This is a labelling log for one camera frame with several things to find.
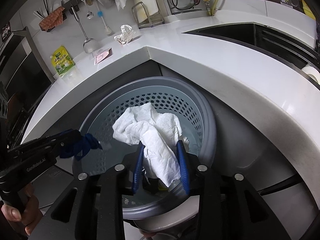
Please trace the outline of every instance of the blue cloth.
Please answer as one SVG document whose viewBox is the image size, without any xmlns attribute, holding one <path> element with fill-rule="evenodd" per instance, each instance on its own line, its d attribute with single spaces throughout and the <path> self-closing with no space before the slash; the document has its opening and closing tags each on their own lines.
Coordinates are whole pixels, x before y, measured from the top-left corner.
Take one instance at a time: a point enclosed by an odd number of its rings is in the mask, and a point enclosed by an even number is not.
<svg viewBox="0 0 320 240">
<path fill-rule="evenodd" d="M 74 156 L 75 159 L 79 161 L 84 156 L 86 156 L 91 149 L 102 150 L 102 146 L 95 137 L 93 137 L 90 133 L 87 133 L 85 136 L 82 136 L 82 139 L 80 141 L 62 147 L 62 151 L 59 156 L 62 159 L 67 159 Z"/>
</svg>

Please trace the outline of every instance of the human hand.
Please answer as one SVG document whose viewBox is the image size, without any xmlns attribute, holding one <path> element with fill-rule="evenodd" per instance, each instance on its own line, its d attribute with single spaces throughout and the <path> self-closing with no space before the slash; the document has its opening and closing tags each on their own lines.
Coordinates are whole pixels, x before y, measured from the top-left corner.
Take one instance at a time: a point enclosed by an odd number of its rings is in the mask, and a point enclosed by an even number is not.
<svg viewBox="0 0 320 240">
<path fill-rule="evenodd" d="M 8 205 L 3 205 L 1 211 L 8 221 L 21 222 L 26 226 L 25 231 L 27 235 L 30 236 L 31 232 L 39 223 L 43 215 L 39 209 L 39 201 L 36 196 L 33 195 L 34 188 L 31 183 L 24 187 L 24 192 L 29 197 L 29 201 L 22 214 L 20 214 L 19 210 L 16 208 Z"/>
</svg>

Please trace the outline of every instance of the kitchen counter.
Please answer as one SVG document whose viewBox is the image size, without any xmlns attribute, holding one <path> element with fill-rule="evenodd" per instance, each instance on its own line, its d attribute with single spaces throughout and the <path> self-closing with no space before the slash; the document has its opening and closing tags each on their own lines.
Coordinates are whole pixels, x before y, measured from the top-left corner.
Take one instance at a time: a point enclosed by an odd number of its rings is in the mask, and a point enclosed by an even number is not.
<svg viewBox="0 0 320 240">
<path fill-rule="evenodd" d="M 232 22 L 268 22 L 303 41 L 304 33 L 275 19 L 245 12 L 218 11 L 215 17 L 177 21 L 140 30 L 120 45 L 104 40 L 112 55 L 93 65 L 80 55 L 58 78 L 33 115 L 23 141 L 42 136 L 92 92 L 149 59 L 185 76 L 225 102 L 264 134 L 290 161 L 320 206 L 320 91 L 288 66 L 260 52 L 219 39 L 184 34 Z"/>
</svg>

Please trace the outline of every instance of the white tile wall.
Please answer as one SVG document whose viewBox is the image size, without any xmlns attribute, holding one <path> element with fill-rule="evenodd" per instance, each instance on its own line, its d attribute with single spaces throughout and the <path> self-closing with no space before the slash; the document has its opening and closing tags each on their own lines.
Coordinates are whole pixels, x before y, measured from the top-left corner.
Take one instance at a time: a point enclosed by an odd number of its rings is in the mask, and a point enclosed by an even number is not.
<svg viewBox="0 0 320 240">
<path fill-rule="evenodd" d="M 19 12 L 16 12 L 15 15 L 11 18 L 10 27 L 12 31 L 19 31 L 23 29 Z"/>
<path fill-rule="evenodd" d="M 241 11 L 267 16 L 264 0 L 219 0 L 218 10 Z"/>
<path fill-rule="evenodd" d="M 275 2 L 265 1 L 268 17 L 285 22 L 292 27 L 295 27 L 311 38 L 315 37 L 316 21 L 309 16 L 301 13 L 288 6 L 278 4 Z"/>
<path fill-rule="evenodd" d="M 61 5 L 61 0 L 52 0 L 54 3 Z M 135 25 L 131 7 L 133 6 L 133 0 L 127 0 L 127 4 L 124 9 L 118 11 L 116 4 L 113 0 L 109 1 L 109 7 L 105 8 L 100 5 L 100 10 L 104 14 L 106 24 L 112 29 L 113 33 L 119 32 L 120 27 L 123 24 Z M 62 25 L 57 26 L 51 32 L 47 33 L 40 30 L 40 20 L 32 14 L 34 10 L 39 10 L 42 7 L 44 10 L 44 4 L 42 0 L 28 0 L 21 8 L 20 15 L 23 27 L 28 26 L 31 36 L 48 67 L 55 73 L 51 65 L 50 55 L 61 45 L 65 46 L 68 53 L 72 58 L 83 52 L 83 42 L 85 37 L 79 27 L 79 24 L 74 19 L 74 16 L 67 12 L 67 19 Z M 89 38 L 94 38 L 97 41 L 101 41 L 108 37 L 105 33 L 103 22 L 97 16 L 97 8 L 95 5 L 89 6 L 95 16 L 89 20 L 86 18 L 88 9 L 85 4 L 79 5 L 80 11 L 78 12 L 81 24 Z"/>
</svg>

